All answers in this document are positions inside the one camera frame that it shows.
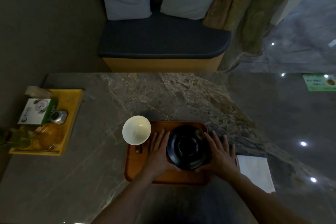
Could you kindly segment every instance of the hand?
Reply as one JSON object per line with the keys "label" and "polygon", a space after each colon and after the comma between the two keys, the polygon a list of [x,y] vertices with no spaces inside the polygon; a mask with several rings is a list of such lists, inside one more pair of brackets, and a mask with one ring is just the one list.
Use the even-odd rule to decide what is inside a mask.
{"label": "hand", "polygon": [[229,143],[226,136],[224,136],[222,145],[214,131],[212,131],[212,138],[208,135],[208,133],[204,134],[210,144],[212,160],[210,164],[196,169],[196,172],[208,170],[219,178],[229,181],[234,175],[240,173],[235,163],[235,146],[233,145],[232,148],[229,149]]}
{"label": "hand", "polygon": [[166,147],[170,132],[165,135],[164,133],[164,129],[162,129],[158,137],[157,133],[154,133],[150,142],[149,155],[142,169],[142,173],[152,179],[152,181],[168,170],[180,171],[177,166],[170,164],[167,160]]}

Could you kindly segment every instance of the brown tray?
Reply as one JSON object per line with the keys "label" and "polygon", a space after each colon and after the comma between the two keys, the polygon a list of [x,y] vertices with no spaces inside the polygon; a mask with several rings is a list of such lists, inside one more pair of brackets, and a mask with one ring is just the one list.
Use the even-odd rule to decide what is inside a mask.
{"label": "brown tray", "polygon": [[[203,132],[208,132],[207,127],[201,122],[193,121],[151,121],[152,132],[149,138],[152,138],[155,132],[160,132],[163,128],[165,131],[172,131],[174,128],[182,125],[192,125]],[[141,171],[148,155],[149,140],[142,144],[143,151],[141,154],[135,152],[134,145],[128,145],[125,179],[131,182],[134,177]],[[210,180],[208,174],[204,172],[196,173],[195,171],[167,171],[157,177],[153,183],[156,184],[180,184],[180,185],[206,185]]]}

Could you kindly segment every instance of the wooden tray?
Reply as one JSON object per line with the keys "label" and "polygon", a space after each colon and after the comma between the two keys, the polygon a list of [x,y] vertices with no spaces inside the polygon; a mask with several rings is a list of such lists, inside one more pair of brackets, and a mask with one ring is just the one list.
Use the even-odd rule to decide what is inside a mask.
{"label": "wooden tray", "polygon": [[[164,128],[165,131],[172,131],[174,128],[181,125],[192,125],[203,132],[208,132],[207,127],[201,122],[191,121],[151,121],[152,132],[149,138],[153,137],[155,132],[161,132]],[[136,154],[135,146],[128,145],[126,166],[125,166],[125,179],[131,182],[134,177],[139,173],[145,163],[148,155],[149,140],[142,144],[143,151],[141,154]],[[204,173],[196,173],[195,171],[167,171],[163,175],[157,177],[153,183],[157,184],[185,184],[185,185],[206,185],[210,177]]]}
{"label": "wooden tray", "polygon": [[66,110],[68,112],[65,123],[59,126],[61,133],[64,135],[62,142],[55,149],[47,152],[41,149],[38,141],[35,141],[28,149],[11,148],[9,153],[47,156],[61,156],[61,154],[64,153],[76,120],[79,106],[82,102],[84,91],[81,89],[48,89],[48,91],[51,92],[52,98],[58,99],[57,110]]}

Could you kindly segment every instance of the gray wall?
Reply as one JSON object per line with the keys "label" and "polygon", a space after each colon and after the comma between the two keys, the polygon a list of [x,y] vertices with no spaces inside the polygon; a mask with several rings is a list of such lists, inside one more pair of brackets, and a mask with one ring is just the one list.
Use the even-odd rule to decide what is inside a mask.
{"label": "gray wall", "polygon": [[105,21],[102,0],[0,0],[0,126],[16,123],[26,87],[48,73],[109,71],[96,55]]}

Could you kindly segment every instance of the white cup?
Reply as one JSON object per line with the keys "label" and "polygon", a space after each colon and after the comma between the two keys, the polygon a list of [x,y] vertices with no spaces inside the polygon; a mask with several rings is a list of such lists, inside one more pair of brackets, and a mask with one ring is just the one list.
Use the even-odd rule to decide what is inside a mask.
{"label": "white cup", "polygon": [[151,130],[151,124],[144,116],[133,116],[123,126],[123,138],[131,145],[140,145],[149,138]]}

